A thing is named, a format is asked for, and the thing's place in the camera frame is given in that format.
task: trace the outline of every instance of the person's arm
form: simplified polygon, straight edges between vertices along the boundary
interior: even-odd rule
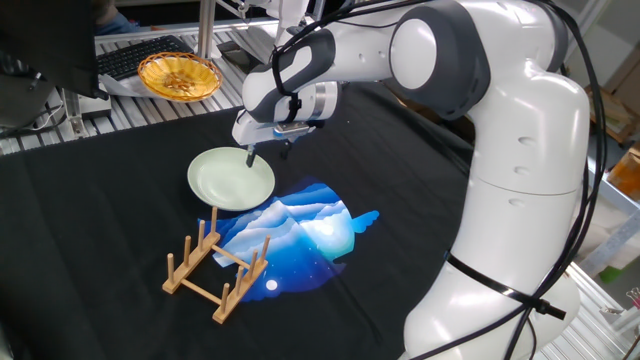
[[[93,21],[97,26],[105,25],[113,21],[118,10],[114,5],[115,0],[92,0],[91,10]]]

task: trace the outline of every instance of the robotic arm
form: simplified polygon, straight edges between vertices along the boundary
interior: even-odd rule
[[[442,118],[471,117],[476,147],[450,251],[455,261],[445,263],[406,319],[402,359],[411,359],[510,313],[521,305],[512,293],[536,292],[569,232],[587,151],[589,102],[582,88],[555,74],[567,34],[543,5],[436,0],[350,20],[302,38],[280,57],[282,85],[298,101],[278,90],[272,64],[249,74],[242,93],[246,111],[233,136],[249,146],[251,165],[254,144],[293,142],[312,132],[314,121],[329,119],[340,97],[337,81],[393,78],[409,98]],[[460,263],[508,290],[479,282]],[[579,306],[568,279],[544,296],[567,315],[530,316],[539,347],[560,335]],[[502,359],[516,323],[434,358]],[[530,352],[528,333],[514,359]]]

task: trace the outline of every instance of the yellow basket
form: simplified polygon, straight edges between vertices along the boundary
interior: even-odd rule
[[[188,53],[151,55],[138,66],[142,83],[167,100],[199,101],[222,85],[222,73],[210,61]]]

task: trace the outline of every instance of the white plate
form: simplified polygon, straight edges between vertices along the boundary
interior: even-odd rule
[[[273,170],[256,155],[251,168],[247,151],[222,147],[198,155],[187,171],[191,190],[211,206],[222,210],[252,209],[269,198],[276,184]]]

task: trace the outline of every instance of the black table surface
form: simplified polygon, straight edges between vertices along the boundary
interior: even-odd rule
[[[458,230],[471,147],[405,109],[381,84],[350,84],[336,116],[301,138],[258,147],[274,195],[312,176],[355,218],[345,270],[322,287],[242,303],[224,323],[194,292],[161,290],[166,254],[208,206],[186,172],[199,153],[237,146],[236,110],[0,158],[0,321],[36,359],[395,359],[407,313]],[[237,214],[221,213],[221,217]],[[233,281],[210,257],[189,278]]]

